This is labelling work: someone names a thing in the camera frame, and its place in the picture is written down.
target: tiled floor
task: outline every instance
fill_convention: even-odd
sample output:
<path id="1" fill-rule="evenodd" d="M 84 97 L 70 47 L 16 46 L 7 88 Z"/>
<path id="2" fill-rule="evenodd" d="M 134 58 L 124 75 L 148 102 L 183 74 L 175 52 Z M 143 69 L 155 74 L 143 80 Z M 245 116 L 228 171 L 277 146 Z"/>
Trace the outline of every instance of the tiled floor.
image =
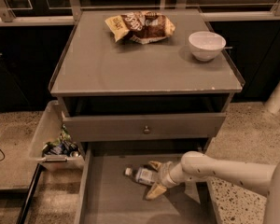
<path id="1" fill-rule="evenodd" d="M 42 112 L 0 114 L 0 189 L 27 189 L 35 170 L 29 144 Z M 262 103 L 231 104 L 228 116 L 207 155 L 224 160 L 277 164 L 280 161 L 280 112 Z M 73 223 L 78 201 L 79 170 L 44 172 L 26 223 Z M 262 222 L 266 199 L 230 183 L 212 179 L 218 222 Z M 0 199 L 0 223 L 16 223 L 22 199 Z"/>

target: snack bag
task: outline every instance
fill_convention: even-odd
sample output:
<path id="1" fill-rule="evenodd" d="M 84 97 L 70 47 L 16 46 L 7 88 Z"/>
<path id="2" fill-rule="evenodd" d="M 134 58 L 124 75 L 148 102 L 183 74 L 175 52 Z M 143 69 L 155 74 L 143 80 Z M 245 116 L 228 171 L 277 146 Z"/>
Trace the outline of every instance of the snack bag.
<path id="1" fill-rule="evenodd" d="M 132 41 L 147 44 L 163 40 L 173 34 L 175 26 L 167 17 L 150 11 L 129 12 L 105 20 L 115 41 L 129 38 Z"/>

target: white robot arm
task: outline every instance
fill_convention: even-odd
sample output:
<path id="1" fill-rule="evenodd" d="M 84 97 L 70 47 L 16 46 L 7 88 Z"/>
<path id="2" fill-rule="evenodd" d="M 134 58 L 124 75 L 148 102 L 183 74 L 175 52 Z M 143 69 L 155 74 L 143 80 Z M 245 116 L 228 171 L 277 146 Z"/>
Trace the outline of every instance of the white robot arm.
<path id="1" fill-rule="evenodd" d="M 147 194 L 152 200 L 167 189 L 192 178 L 215 176 L 267 196 L 265 224 L 280 224 L 280 163 L 276 165 L 212 159 L 200 152 L 185 153 L 180 162 L 149 163 L 158 171 L 158 181 Z"/>

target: white pipe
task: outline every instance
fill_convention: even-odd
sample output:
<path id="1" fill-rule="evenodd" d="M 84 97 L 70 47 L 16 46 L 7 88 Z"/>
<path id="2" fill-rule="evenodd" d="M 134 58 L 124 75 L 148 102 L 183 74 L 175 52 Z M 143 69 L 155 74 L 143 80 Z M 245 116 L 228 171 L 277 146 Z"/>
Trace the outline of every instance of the white pipe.
<path id="1" fill-rule="evenodd" d="M 273 114 L 280 110 L 280 82 L 265 103 L 265 107 Z"/>

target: items in door shelf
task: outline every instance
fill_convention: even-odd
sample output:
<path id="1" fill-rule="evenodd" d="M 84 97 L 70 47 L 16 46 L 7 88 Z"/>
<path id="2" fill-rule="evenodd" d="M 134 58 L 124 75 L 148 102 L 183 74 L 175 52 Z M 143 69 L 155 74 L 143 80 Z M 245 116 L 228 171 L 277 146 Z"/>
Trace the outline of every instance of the items in door shelf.
<path id="1" fill-rule="evenodd" d="M 77 144 L 72 141 L 65 125 L 62 126 L 59 138 L 54 141 L 48 141 L 44 145 L 43 156 L 45 155 L 66 155 L 68 157 L 80 155 Z"/>

